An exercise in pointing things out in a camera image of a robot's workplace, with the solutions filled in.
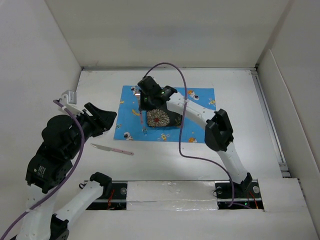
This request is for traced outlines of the pink-handled fork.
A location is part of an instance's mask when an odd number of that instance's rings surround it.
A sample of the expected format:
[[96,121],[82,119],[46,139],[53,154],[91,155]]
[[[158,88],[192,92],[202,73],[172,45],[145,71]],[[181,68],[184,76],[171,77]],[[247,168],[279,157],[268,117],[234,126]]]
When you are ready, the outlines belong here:
[[136,97],[137,102],[138,102],[140,123],[141,123],[141,125],[144,125],[143,114],[142,114],[142,110],[141,110],[141,91],[140,91],[140,87],[138,85],[135,86],[134,96]]

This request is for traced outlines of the black floral square plate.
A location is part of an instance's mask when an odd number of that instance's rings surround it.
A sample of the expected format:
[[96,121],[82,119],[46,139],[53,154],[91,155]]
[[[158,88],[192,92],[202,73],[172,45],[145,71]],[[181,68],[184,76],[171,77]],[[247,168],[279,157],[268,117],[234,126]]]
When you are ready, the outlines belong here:
[[148,110],[146,112],[146,121],[149,127],[169,128],[180,127],[182,123],[182,115],[162,106],[157,109]]

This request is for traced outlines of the pink-handled knife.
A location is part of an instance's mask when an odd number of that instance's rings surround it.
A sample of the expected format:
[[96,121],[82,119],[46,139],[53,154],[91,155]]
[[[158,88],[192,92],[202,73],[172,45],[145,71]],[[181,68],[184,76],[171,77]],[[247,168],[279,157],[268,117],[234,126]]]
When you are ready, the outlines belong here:
[[94,144],[94,143],[91,143],[91,145],[94,148],[102,150],[102,151],[115,152],[115,153],[125,154],[125,155],[129,155],[129,156],[133,156],[134,155],[133,152],[126,151],[126,150],[121,150],[121,149],[118,149],[118,148],[112,148],[112,147],[103,146],[103,145]]

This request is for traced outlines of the blue space-print placemat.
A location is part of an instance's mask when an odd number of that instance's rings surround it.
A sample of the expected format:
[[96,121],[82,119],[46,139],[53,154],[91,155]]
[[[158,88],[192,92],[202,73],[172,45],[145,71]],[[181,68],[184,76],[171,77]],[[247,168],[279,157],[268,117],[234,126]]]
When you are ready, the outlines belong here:
[[[113,139],[116,141],[178,142],[180,127],[149,127],[146,111],[142,112],[143,125],[141,125],[135,89],[134,85],[122,87]],[[190,101],[216,110],[214,88],[188,88],[187,94]],[[204,143],[204,130],[187,118],[184,121],[181,141],[183,143]]]

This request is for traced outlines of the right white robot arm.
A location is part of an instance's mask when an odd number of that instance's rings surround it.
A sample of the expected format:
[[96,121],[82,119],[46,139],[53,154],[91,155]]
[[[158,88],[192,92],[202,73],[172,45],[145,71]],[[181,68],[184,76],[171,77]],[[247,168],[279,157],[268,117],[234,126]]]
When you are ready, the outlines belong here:
[[140,109],[169,111],[182,115],[204,130],[204,143],[217,152],[224,168],[231,177],[231,191],[243,197],[252,186],[253,178],[243,166],[234,144],[233,128],[229,116],[222,108],[218,111],[205,108],[183,96],[171,86],[160,87],[151,76],[145,76],[137,84],[140,88]]

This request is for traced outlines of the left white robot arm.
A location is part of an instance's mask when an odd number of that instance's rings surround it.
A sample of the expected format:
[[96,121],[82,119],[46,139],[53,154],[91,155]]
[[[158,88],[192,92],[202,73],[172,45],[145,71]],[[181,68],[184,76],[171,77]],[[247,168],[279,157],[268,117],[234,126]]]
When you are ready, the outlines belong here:
[[16,240],[66,240],[71,225],[91,203],[114,193],[112,178],[96,172],[78,195],[54,211],[58,191],[78,165],[85,142],[108,131],[117,116],[90,102],[80,110],[76,102],[72,91],[54,101],[64,113],[47,122],[41,133],[43,142],[27,166],[26,211],[20,217],[23,222]]

